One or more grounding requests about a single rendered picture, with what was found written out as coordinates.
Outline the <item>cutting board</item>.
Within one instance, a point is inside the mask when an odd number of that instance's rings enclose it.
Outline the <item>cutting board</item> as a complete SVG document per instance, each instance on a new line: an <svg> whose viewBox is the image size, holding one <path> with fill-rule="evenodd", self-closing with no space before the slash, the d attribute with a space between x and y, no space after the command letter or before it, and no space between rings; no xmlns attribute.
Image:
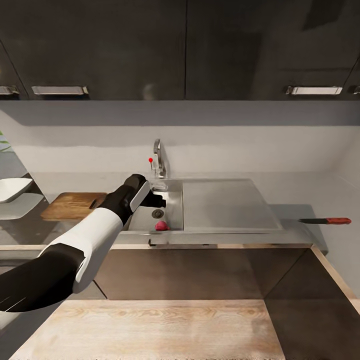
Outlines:
<svg viewBox="0 0 360 360"><path fill-rule="evenodd" d="M107 192L63 192L40 215L44 219L84 220L107 195Z"/></svg>

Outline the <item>vidalia onion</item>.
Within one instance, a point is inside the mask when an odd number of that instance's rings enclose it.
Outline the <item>vidalia onion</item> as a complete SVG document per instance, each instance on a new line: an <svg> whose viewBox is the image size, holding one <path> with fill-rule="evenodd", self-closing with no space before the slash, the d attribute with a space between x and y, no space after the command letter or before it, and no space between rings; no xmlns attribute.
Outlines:
<svg viewBox="0 0 360 360"><path fill-rule="evenodd" d="M159 221L156 225L155 225L155 229L156 231L167 231L167 230L171 230L171 228L168 227L167 223L164 221Z"/></svg>

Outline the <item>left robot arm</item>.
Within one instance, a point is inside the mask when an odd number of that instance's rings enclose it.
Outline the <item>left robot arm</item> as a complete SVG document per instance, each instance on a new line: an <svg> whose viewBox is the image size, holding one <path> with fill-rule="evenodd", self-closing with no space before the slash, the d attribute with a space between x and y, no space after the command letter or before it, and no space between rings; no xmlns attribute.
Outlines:
<svg viewBox="0 0 360 360"><path fill-rule="evenodd" d="M0 275L0 360L9 360L71 294L94 280L139 206L162 208L164 183L133 175L39 257Z"/></svg>

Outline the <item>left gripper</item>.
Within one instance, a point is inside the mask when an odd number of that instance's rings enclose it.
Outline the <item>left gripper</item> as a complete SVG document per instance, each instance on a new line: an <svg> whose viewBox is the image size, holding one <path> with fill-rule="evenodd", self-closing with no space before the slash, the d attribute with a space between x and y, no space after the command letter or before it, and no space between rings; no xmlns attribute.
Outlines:
<svg viewBox="0 0 360 360"><path fill-rule="evenodd" d="M165 208L166 207L166 200L163 199L162 195L151 193L150 200L148 200L147 202L144 202L144 203L143 203L143 201L140 204L140 206L142 206L142 207L154 207L154 208L162 208L162 207Z"/></svg>

